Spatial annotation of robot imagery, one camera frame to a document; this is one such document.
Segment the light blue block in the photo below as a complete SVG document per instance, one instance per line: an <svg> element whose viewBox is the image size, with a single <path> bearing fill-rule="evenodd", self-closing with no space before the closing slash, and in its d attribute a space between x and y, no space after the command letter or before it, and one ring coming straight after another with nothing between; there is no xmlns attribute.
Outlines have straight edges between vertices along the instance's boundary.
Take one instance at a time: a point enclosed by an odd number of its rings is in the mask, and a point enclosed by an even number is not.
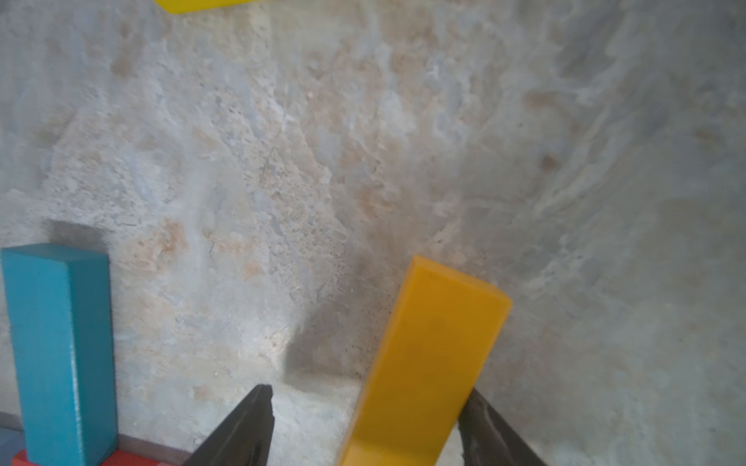
<svg viewBox="0 0 746 466"><path fill-rule="evenodd" d="M13 458L25 447L21 431L0 428L0 466L11 466Z"/></svg>

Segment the amber orange block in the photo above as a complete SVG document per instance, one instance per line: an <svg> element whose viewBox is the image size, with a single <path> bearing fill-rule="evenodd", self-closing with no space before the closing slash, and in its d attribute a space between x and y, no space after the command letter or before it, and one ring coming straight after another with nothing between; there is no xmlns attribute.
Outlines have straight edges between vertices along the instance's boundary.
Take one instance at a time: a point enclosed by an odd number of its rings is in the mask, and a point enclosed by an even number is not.
<svg viewBox="0 0 746 466"><path fill-rule="evenodd" d="M435 464L511 307L497 287L414 257L337 464Z"/></svg>

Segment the yellow block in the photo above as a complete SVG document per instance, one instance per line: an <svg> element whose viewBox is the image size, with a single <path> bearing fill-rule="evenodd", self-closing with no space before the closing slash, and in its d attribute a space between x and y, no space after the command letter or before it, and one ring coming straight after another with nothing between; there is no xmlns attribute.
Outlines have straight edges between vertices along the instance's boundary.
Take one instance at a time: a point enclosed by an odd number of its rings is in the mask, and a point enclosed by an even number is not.
<svg viewBox="0 0 746 466"><path fill-rule="evenodd" d="M254 0L155 0L155 3L169 14L181 15L230 7L253 2Z"/></svg>

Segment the red block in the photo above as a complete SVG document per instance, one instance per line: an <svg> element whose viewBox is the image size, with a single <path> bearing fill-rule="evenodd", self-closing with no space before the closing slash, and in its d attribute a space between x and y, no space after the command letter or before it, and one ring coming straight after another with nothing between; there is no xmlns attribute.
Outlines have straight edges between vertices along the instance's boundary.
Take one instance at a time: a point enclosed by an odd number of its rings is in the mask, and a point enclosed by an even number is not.
<svg viewBox="0 0 746 466"><path fill-rule="evenodd" d="M38 466L27 458L26 450L21 450L11 459L12 466ZM151 458L138 456L132 452L116 450L111 456L101 463L101 466L173 466L170 463L161 462Z"/></svg>

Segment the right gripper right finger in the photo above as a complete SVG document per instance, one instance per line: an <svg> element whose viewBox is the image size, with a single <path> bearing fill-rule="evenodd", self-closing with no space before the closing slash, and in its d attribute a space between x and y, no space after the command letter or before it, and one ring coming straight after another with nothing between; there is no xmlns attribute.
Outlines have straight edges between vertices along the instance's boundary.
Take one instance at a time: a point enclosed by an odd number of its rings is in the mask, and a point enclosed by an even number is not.
<svg viewBox="0 0 746 466"><path fill-rule="evenodd" d="M476 389L458 417L465 466L546 466Z"/></svg>

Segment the teal block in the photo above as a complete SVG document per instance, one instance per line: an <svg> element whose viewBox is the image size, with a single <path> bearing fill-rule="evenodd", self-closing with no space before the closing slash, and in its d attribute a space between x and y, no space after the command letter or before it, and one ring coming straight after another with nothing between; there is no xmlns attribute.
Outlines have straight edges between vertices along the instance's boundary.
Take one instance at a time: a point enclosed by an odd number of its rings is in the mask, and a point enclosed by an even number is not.
<svg viewBox="0 0 746 466"><path fill-rule="evenodd" d="M27 457L99 465L118 443L109 258L55 244L1 256Z"/></svg>

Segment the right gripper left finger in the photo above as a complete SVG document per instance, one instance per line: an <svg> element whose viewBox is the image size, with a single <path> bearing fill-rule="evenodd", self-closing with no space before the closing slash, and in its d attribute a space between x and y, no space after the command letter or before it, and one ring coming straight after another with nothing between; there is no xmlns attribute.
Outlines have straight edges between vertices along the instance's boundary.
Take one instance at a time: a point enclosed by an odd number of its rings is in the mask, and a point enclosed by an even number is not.
<svg viewBox="0 0 746 466"><path fill-rule="evenodd" d="M270 384L258 384L233 409L184 466L264 466L275 426Z"/></svg>

